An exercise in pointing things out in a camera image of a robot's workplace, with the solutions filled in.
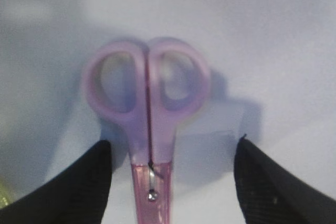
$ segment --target pink blade cover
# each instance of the pink blade cover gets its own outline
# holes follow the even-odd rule
[[[155,201],[148,200],[149,170],[148,165],[132,165],[138,224],[169,224],[172,162],[154,164],[154,187],[158,193]]]

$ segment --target white surface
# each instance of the white surface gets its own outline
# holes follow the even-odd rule
[[[0,175],[17,197],[99,139],[79,92],[88,57],[116,38],[157,36],[189,42],[213,71],[207,107],[177,132],[172,223],[244,223],[232,175],[243,133],[336,198],[336,0],[0,0]],[[116,145],[123,165],[103,223],[131,224]]]

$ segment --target pink scissors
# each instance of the pink scissors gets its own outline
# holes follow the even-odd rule
[[[121,52],[134,60],[136,102],[128,112],[113,109],[98,84],[104,61]],[[198,70],[197,92],[190,94],[190,103],[179,110],[167,109],[162,101],[160,63],[167,52],[186,55]],[[209,94],[210,74],[203,57],[191,46],[176,40],[158,42],[147,54],[131,42],[114,42],[96,53],[87,64],[82,80],[93,110],[126,132],[138,224],[169,224],[176,126],[196,112]]]

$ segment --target pink plastic handle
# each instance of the pink plastic handle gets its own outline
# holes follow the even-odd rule
[[[199,72],[197,93],[188,105],[177,111],[168,110],[161,97],[160,62],[163,55],[169,51],[189,57]],[[175,40],[165,40],[152,46],[148,59],[153,161],[155,164],[169,163],[173,159],[176,126],[196,112],[209,95],[210,71],[202,55],[188,44]]]
[[[108,98],[100,83],[100,72],[104,61],[119,52],[128,53],[134,60],[136,102],[133,110],[129,112],[118,112],[109,106]],[[142,49],[126,41],[114,42],[103,47],[84,69],[82,84],[88,103],[93,110],[102,118],[119,124],[125,130],[128,136],[131,163],[147,164],[149,161],[149,144],[145,95],[145,56]]]

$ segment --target finger hole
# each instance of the finger hole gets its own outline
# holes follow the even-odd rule
[[[135,107],[135,65],[127,52],[116,52],[98,67],[97,94],[105,106],[116,112],[129,112]]]
[[[162,55],[160,92],[166,109],[176,111],[189,105],[197,93],[197,83],[198,71],[187,55],[177,51]]]

